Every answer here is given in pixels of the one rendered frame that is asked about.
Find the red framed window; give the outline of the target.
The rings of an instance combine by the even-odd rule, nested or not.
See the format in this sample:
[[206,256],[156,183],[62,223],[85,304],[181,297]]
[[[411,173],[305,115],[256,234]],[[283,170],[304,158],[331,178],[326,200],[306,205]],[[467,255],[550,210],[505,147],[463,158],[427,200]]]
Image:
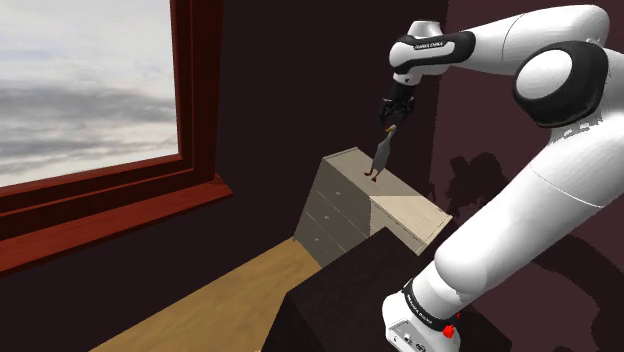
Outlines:
[[0,0],[0,278],[229,198],[224,0]]

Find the dark robot stand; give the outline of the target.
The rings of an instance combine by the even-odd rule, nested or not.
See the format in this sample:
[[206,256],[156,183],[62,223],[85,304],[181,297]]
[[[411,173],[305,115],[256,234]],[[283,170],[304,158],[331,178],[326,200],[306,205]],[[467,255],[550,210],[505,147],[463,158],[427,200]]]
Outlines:
[[385,337],[382,303],[456,228],[450,223],[419,255],[378,231],[287,292],[261,352],[398,352]]

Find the beige chest of drawers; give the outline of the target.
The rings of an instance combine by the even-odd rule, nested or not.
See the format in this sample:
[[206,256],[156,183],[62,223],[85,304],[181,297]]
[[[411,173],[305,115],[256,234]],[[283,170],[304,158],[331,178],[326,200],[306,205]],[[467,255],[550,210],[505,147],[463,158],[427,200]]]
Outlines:
[[320,162],[293,239],[322,267],[384,228],[420,255],[452,219],[389,171],[371,180],[371,164],[356,147]]

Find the grey duck figure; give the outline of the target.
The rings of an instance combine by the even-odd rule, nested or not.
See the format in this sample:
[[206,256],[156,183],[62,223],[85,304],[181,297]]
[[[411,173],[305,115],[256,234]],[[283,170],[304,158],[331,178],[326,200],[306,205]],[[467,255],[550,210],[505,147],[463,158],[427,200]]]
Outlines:
[[372,159],[371,167],[368,172],[365,172],[365,176],[371,176],[371,181],[376,182],[379,174],[385,169],[390,151],[391,151],[391,139],[397,131],[395,124],[385,129],[387,133],[386,137],[378,144],[375,155]]

